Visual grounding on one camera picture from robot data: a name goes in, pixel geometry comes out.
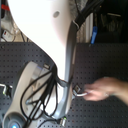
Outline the human forearm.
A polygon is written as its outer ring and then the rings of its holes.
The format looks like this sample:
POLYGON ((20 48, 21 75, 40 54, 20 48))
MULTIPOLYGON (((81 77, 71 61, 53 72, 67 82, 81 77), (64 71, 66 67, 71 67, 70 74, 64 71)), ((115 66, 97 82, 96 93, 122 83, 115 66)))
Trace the human forearm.
POLYGON ((128 82, 117 80, 114 86, 113 95, 128 105, 128 82))

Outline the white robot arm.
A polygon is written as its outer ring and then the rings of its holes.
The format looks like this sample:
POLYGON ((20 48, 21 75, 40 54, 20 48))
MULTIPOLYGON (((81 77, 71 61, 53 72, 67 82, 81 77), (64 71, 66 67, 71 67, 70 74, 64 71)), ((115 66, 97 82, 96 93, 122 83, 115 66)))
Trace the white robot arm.
POLYGON ((18 28, 52 59, 51 68, 28 62, 12 88, 3 128, 36 128, 43 117, 64 118, 72 101, 77 22, 68 0, 8 0, 18 28))

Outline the blurred human hand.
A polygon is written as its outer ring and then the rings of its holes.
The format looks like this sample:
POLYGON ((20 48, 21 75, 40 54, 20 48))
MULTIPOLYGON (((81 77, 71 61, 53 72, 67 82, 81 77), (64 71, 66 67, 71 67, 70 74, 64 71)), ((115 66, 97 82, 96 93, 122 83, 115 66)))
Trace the blurred human hand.
POLYGON ((84 97, 87 101, 101 101, 108 98, 114 92, 114 85, 116 81, 114 78, 101 78, 92 84, 85 85, 84 97))

